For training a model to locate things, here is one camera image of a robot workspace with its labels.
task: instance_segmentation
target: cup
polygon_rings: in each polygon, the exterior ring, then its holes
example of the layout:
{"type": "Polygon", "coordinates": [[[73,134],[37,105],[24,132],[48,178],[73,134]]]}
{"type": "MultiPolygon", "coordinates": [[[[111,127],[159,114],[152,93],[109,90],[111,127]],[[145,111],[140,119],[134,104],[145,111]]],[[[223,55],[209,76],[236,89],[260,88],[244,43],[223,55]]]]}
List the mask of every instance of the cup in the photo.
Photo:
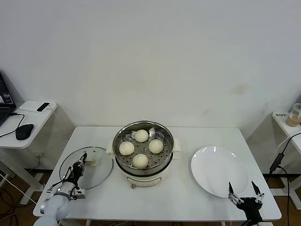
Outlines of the cup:
{"type": "Polygon", "coordinates": [[[301,123],[301,104],[294,104],[286,119],[287,125],[296,127],[301,123]]]}

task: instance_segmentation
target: laptop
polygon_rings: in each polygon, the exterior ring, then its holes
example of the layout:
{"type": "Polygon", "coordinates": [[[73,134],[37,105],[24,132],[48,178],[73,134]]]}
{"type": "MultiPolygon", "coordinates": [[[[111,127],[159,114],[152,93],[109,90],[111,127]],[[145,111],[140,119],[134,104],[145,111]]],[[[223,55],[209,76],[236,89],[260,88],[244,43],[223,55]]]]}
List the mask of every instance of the laptop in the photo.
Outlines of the laptop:
{"type": "Polygon", "coordinates": [[[15,109],[16,105],[5,85],[2,74],[0,73],[0,125],[15,109]]]}

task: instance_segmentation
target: metal steamer tray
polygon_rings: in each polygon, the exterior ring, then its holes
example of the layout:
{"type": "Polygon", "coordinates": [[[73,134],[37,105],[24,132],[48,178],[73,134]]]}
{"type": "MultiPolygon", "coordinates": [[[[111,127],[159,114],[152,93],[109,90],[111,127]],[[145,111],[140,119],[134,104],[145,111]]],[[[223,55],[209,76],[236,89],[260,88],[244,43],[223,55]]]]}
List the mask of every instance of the metal steamer tray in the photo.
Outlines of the metal steamer tray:
{"type": "Polygon", "coordinates": [[[118,165],[126,172],[134,176],[150,176],[163,170],[172,159],[172,150],[174,147],[174,139],[170,131],[164,126],[151,121],[138,121],[127,125],[118,132],[113,141],[113,150],[118,165]],[[135,132],[144,129],[149,133],[149,139],[143,143],[135,140],[135,132]],[[153,154],[149,151],[149,143],[159,139],[163,142],[163,151],[158,154],[153,154]],[[121,155],[119,146],[122,142],[131,142],[135,151],[131,155],[121,155]],[[149,159],[149,164],[144,169],[137,169],[133,166],[132,161],[135,155],[144,154],[149,159]]]}

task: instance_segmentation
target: white table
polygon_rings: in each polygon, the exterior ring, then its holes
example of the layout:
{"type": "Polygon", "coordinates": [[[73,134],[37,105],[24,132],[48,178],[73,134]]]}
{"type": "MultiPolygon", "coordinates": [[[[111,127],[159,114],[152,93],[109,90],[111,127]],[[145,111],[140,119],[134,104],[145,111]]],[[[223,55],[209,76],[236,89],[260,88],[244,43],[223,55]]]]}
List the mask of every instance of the white table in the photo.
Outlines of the white table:
{"type": "MultiPolygon", "coordinates": [[[[283,132],[290,137],[291,135],[301,132],[301,125],[296,127],[290,127],[286,124],[286,119],[288,116],[288,112],[274,112],[272,117],[278,123],[283,132]]],[[[301,154],[301,135],[295,136],[290,141],[297,151],[301,154]]],[[[271,192],[274,196],[287,196],[287,180],[286,178],[281,178],[282,183],[285,185],[284,188],[273,188],[271,192]]],[[[297,177],[293,182],[290,183],[290,197],[296,207],[296,209],[301,210],[301,201],[296,193],[296,189],[301,187],[301,176],[297,177]]]]}
{"type": "MultiPolygon", "coordinates": [[[[41,216],[40,205],[50,197],[46,189],[58,182],[59,168],[72,152],[85,146],[105,148],[119,127],[77,127],[33,211],[41,216]]],[[[272,196],[254,157],[237,128],[169,128],[181,142],[180,158],[172,161],[171,171],[160,184],[135,189],[114,166],[109,177],[99,186],[86,191],[86,199],[72,201],[68,219],[150,220],[150,221],[244,221],[243,211],[229,199],[215,197],[203,190],[189,171],[192,155],[204,146],[217,145],[233,150],[246,163],[253,180],[264,192],[260,210],[264,220],[281,218],[281,212],[272,196]]],[[[243,196],[255,197],[250,183],[243,196]]]]}
{"type": "MultiPolygon", "coordinates": [[[[43,113],[35,113],[17,109],[17,113],[25,115],[21,125],[30,123],[34,125],[31,135],[25,140],[17,140],[15,133],[11,133],[0,138],[0,148],[2,149],[1,154],[5,157],[5,159],[1,159],[1,161],[15,174],[17,174],[21,179],[23,179],[28,185],[30,185],[30,187],[26,190],[26,195],[28,195],[29,197],[31,197],[35,191],[43,190],[43,185],[39,183],[39,180],[42,178],[43,174],[38,173],[35,176],[35,178],[32,177],[28,172],[26,172],[25,169],[23,169],[22,166],[20,166],[18,160],[16,161],[14,158],[12,158],[9,153],[13,152],[13,149],[24,149],[28,147],[55,109],[55,103],[52,103],[50,108],[43,113]]],[[[11,132],[14,129],[16,129],[21,118],[21,115],[9,116],[0,126],[0,135],[11,132]]],[[[27,204],[28,201],[29,199],[25,196],[23,197],[20,203],[27,204]]]]}

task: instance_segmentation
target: power cord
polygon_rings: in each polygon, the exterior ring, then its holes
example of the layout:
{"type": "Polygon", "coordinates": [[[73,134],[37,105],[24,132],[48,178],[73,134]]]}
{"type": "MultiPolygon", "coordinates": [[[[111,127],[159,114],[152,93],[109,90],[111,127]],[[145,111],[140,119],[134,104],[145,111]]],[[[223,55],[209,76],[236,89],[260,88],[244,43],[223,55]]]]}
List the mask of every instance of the power cord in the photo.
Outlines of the power cord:
{"type": "Polygon", "coordinates": [[[19,121],[19,124],[18,124],[17,128],[15,128],[15,130],[13,130],[13,131],[11,131],[11,132],[9,132],[9,133],[0,135],[0,137],[4,137],[4,136],[6,136],[6,135],[8,135],[8,134],[11,134],[11,133],[15,132],[15,131],[19,128],[21,122],[23,121],[23,119],[24,119],[24,117],[25,117],[25,114],[18,114],[17,112],[10,113],[9,115],[22,115],[22,119],[19,121]]]}
{"type": "Polygon", "coordinates": [[[245,226],[247,223],[249,223],[249,220],[246,220],[241,226],[245,226]]]}
{"type": "Polygon", "coordinates": [[[6,212],[3,213],[3,214],[0,214],[0,217],[6,216],[6,217],[4,217],[3,219],[1,219],[0,222],[3,221],[3,220],[5,220],[5,219],[7,219],[8,217],[11,217],[11,218],[10,218],[9,225],[10,225],[10,226],[12,225],[13,218],[15,218],[16,226],[18,226],[18,225],[19,225],[19,222],[18,222],[18,218],[17,218],[17,213],[22,212],[22,211],[24,211],[24,210],[31,209],[31,208],[33,208],[33,207],[29,207],[29,208],[26,208],[26,209],[23,209],[23,210],[21,210],[21,211],[19,211],[19,212],[14,213],[15,208],[26,207],[26,206],[32,205],[33,202],[31,202],[31,203],[29,203],[29,204],[27,204],[27,205],[18,206],[17,204],[19,203],[19,201],[20,201],[21,198],[22,198],[22,195],[21,195],[21,197],[19,198],[19,200],[18,200],[18,201],[16,202],[16,204],[14,205],[14,200],[13,200],[12,195],[11,195],[7,190],[5,190],[4,188],[0,188],[0,190],[4,191],[4,192],[10,197],[10,199],[11,199],[11,203],[8,203],[8,202],[4,199],[4,197],[3,197],[3,195],[2,195],[3,193],[0,193],[0,198],[1,198],[8,206],[10,206],[10,208],[8,209],[8,211],[6,211],[6,212]]]}
{"type": "Polygon", "coordinates": [[[176,223],[179,223],[181,226],[183,226],[182,222],[177,222],[177,221],[173,222],[173,223],[171,224],[171,226],[174,226],[176,223]]]}
{"type": "Polygon", "coordinates": [[[31,168],[29,171],[27,171],[28,173],[31,172],[33,169],[35,169],[35,168],[37,168],[37,167],[40,166],[40,159],[41,159],[41,156],[35,156],[35,157],[39,160],[39,161],[38,161],[38,165],[35,166],[35,167],[33,167],[33,168],[31,168]]]}
{"type": "Polygon", "coordinates": [[[108,221],[108,223],[109,223],[109,225],[108,226],[120,226],[120,225],[123,225],[123,224],[125,224],[127,221],[124,221],[124,222],[122,222],[122,223],[120,223],[120,224],[110,224],[110,222],[108,221]]]}
{"type": "Polygon", "coordinates": [[[9,180],[7,180],[4,176],[2,176],[0,174],[1,177],[3,177],[7,182],[9,182],[13,187],[15,187],[17,190],[19,190],[23,195],[25,195],[27,198],[29,198],[33,203],[37,204],[31,197],[29,197],[28,195],[26,195],[24,192],[22,192],[17,186],[15,186],[14,184],[12,184],[9,180]]]}
{"type": "Polygon", "coordinates": [[[276,159],[274,160],[274,162],[272,163],[271,167],[269,168],[269,175],[271,175],[276,169],[277,167],[281,164],[281,161],[282,159],[284,158],[284,151],[286,150],[288,144],[290,143],[290,141],[297,135],[300,135],[301,132],[299,133],[296,133],[294,134],[293,136],[291,136],[289,139],[288,139],[288,142],[286,143],[283,151],[281,153],[279,153],[276,157],[276,159]]]}
{"type": "MultiPolygon", "coordinates": [[[[282,169],[285,174],[287,174],[286,170],[282,168],[281,166],[278,166],[278,168],[282,169]]],[[[290,181],[287,179],[287,207],[286,207],[286,217],[287,217],[287,226],[290,225],[290,215],[289,215],[289,201],[290,201],[290,181]]]]}

